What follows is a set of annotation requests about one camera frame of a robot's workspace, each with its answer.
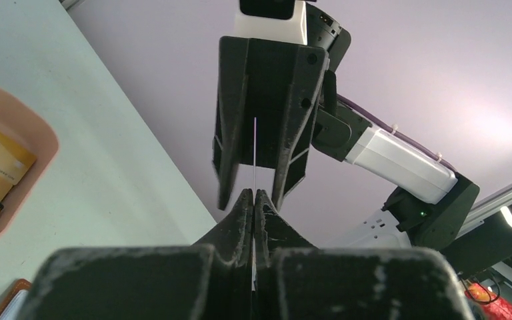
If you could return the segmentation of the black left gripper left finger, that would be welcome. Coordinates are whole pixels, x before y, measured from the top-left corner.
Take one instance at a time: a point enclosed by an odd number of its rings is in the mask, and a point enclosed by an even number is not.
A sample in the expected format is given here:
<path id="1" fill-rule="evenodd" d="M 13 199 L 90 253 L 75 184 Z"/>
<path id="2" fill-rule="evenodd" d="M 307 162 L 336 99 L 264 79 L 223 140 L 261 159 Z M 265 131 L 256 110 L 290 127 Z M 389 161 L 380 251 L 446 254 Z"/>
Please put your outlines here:
<path id="1" fill-rule="evenodd" d="M 41 266 L 20 319 L 250 319 L 253 192 L 192 245 L 71 247 Z"/>

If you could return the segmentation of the pink plastic tray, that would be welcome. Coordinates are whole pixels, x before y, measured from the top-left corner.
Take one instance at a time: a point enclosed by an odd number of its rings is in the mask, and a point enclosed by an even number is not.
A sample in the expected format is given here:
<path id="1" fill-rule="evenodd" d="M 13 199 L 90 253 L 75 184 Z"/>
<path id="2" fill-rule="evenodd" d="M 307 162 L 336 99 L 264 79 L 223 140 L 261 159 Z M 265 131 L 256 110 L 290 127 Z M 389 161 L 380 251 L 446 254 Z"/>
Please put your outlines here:
<path id="1" fill-rule="evenodd" d="M 50 124 L 0 88 L 0 236 L 58 150 Z"/>

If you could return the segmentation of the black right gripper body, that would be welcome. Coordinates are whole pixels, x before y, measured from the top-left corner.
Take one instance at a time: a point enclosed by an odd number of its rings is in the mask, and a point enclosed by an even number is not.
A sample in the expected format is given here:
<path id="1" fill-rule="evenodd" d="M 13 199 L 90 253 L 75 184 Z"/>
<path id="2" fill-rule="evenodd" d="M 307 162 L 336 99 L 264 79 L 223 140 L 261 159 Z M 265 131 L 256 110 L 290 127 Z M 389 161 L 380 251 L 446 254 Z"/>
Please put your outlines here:
<path id="1" fill-rule="evenodd" d="M 327 53 L 320 47 L 224 36 L 219 41 L 219 81 L 248 76 L 244 144 L 240 164 L 253 163 L 253 118 L 257 118 L 257 166 L 277 166 L 287 88 L 298 53 Z"/>

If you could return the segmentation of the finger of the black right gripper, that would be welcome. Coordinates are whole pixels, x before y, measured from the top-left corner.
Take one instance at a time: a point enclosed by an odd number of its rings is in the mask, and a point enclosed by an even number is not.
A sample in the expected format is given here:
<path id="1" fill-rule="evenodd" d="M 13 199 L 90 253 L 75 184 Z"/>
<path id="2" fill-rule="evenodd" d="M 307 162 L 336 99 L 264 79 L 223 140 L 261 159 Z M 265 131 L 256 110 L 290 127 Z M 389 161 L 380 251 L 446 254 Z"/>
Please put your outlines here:
<path id="1" fill-rule="evenodd" d="M 219 81 L 213 164 L 219 182 L 217 208 L 220 210 L 229 204 L 242 158 L 248 78 L 244 75 L 238 80 Z"/>
<path id="2" fill-rule="evenodd" d="M 280 126 L 277 166 L 271 200 L 280 210 L 286 196 L 305 177 L 307 157 L 315 127 L 327 53 L 298 53 L 287 88 Z"/>

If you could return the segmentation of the brown leather card holder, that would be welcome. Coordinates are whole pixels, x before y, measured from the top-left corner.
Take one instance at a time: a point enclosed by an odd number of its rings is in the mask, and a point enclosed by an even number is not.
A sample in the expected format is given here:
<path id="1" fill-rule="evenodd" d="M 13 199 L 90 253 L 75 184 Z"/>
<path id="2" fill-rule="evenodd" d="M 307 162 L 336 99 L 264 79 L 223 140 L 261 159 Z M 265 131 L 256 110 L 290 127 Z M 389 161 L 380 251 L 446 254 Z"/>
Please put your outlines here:
<path id="1" fill-rule="evenodd" d="M 28 295 L 32 283 L 18 279 L 0 303 L 0 320 L 16 319 Z"/>

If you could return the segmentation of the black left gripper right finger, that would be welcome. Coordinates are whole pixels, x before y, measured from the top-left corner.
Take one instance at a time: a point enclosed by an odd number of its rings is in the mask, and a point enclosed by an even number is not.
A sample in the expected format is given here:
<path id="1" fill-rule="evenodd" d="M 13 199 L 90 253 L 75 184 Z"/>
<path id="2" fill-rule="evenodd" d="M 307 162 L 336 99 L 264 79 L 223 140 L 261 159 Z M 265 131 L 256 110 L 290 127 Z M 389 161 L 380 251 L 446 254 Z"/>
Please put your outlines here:
<path id="1" fill-rule="evenodd" d="M 260 319 L 472 319 L 440 253 L 320 249 L 281 218 L 269 196 L 254 199 L 256 308 Z"/>

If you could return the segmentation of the thin card seen edge-on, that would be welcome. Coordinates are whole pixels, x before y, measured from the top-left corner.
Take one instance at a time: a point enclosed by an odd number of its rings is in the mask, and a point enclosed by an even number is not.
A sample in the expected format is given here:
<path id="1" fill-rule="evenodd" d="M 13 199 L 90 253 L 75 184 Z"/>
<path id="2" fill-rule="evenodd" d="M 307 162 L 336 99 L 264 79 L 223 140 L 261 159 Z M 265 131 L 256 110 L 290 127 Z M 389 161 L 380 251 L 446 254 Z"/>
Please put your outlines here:
<path id="1" fill-rule="evenodd" d="M 257 174 L 257 118 L 253 118 L 253 190 L 257 190 L 256 174 Z"/>

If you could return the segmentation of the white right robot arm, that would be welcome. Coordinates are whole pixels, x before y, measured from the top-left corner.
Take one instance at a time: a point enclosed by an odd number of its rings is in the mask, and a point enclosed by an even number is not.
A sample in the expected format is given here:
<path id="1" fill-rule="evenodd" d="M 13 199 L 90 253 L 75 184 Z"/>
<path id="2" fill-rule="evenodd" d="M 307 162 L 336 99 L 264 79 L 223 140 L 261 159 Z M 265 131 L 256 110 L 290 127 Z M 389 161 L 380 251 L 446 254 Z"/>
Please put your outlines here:
<path id="1" fill-rule="evenodd" d="M 239 1 L 219 40 L 213 167 L 225 209 L 241 164 L 274 171 L 271 207 L 304 179 L 310 148 L 395 185 L 346 240 L 356 247 L 427 247 L 454 240 L 480 188 L 408 136 L 338 94 L 351 44 L 314 1 Z"/>

